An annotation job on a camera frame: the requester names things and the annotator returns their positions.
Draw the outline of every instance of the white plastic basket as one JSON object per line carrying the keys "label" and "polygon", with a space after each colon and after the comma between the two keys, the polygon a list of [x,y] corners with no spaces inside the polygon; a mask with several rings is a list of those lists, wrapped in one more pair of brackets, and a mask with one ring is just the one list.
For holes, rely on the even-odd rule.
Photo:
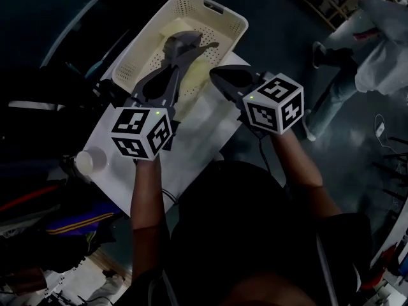
{"label": "white plastic basket", "polygon": [[[161,66],[163,35],[159,32],[176,18],[203,33],[201,45],[219,43],[217,48],[209,48],[203,54],[214,67],[234,49],[248,28],[248,21],[243,16],[211,0],[169,0],[128,46],[113,70],[115,84],[132,93],[139,80]],[[180,92],[178,108],[195,101],[200,88],[189,87]]]}

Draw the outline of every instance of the yellow stripe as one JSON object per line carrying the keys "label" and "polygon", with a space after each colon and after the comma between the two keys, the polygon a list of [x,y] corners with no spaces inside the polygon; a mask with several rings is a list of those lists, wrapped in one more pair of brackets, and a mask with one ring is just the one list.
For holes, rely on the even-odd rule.
{"label": "yellow stripe", "polygon": [[81,225],[79,225],[79,226],[76,226],[76,227],[74,227],[74,228],[68,228],[68,229],[65,229],[65,230],[62,230],[62,231],[58,231],[58,232],[50,232],[49,234],[50,234],[50,235],[58,235],[58,234],[60,234],[60,233],[64,233],[64,232],[71,231],[71,230],[75,230],[75,229],[78,229],[78,228],[87,226],[88,224],[92,224],[92,223],[95,223],[95,222],[98,222],[98,221],[107,219],[107,218],[109,218],[109,217],[111,217],[111,216],[113,216],[113,213],[112,213],[112,214],[108,214],[108,215],[106,215],[105,217],[103,217],[103,218],[101,218],[101,219],[96,219],[95,221],[92,221],[92,222],[83,223],[83,224],[81,224]]}
{"label": "yellow stripe", "polygon": [[100,217],[104,217],[104,216],[106,216],[106,215],[108,215],[108,214],[113,215],[113,213],[102,214],[102,215],[99,215],[99,216],[97,216],[97,217],[93,217],[92,219],[88,219],[88,220],[84,220],[84,221],[81,221],[81,222],[69,224],[69,225],[67,225],[67,226],[65,226],[65,227],[61,227],[61,228],[58,228],[58,229],[49,229],[49,230],[46,230],[46,232],[56,232],[56,231],[60,231],[60,230],[63,230],[63,229],[69,228],[69,227],[75,227],[75,226],[78,226],[79,224],[82,224],[82,223],[85,223],[85,222],[89,222],[89,221],[93,221],[93,220],[98,219],[98,218],[100,218]]}

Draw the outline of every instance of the red strap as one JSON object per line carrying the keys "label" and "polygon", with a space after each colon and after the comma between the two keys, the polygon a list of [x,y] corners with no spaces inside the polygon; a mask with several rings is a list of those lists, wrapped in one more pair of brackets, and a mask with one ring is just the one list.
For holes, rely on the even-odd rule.
{"label": "red strap", "polygon": [[50,187],[46,187],[46,188],[41,188],[38,189],[37,191],[33,191],[31,193],[28,193],[26,195],[23,195],[19,198],[17,198],[16,200],[13,200],[5,205],[3,205],[2,207],[0,207],[0,212],[6,210],[7,208],[13,207],[15,205],[21,204],[25,201],[31,200],[35,197],[38,197],[39,195],[45,194],[49,191],[55,191],[58,188],[58,185],[55,186],[50,186]]}

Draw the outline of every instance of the forearm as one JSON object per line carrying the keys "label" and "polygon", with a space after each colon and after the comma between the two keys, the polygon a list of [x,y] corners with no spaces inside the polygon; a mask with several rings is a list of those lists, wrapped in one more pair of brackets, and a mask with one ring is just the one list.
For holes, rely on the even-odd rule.
{"label": "forearm", "polygon": [[296,202],[315,219],[341,214],[323,186],[319,169],[294,132],[290,129],[283,135],[274,135],[272,143]]}
{"label": "forearm", "polygon": [[136,167],[131,204],[132,227],[137,230],[159,226],[163,219],[160,158],[154,161],[140,160]]}
{"label": "forearm", "polygon": [[288,181],[295,186],[322,187],[319,169],[305,153],[294,132],[289,129],[283,135],[271,136]]}
{"label": "forearm", "polygon": [[131,204],[133,227],[133,273],[135,280],[163,266],[169,239],[161,193],[160,158],[139,161]]}

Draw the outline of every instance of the white cup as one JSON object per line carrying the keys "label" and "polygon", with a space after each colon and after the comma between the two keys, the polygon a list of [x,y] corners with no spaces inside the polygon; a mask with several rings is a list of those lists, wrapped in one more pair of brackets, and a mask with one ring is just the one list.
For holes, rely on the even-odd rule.
{"label": "white cup", "polygon": [[106,154],[99,147],[89,147],[76,155],[75,166],[82,175],[91,175],[106,166]]}

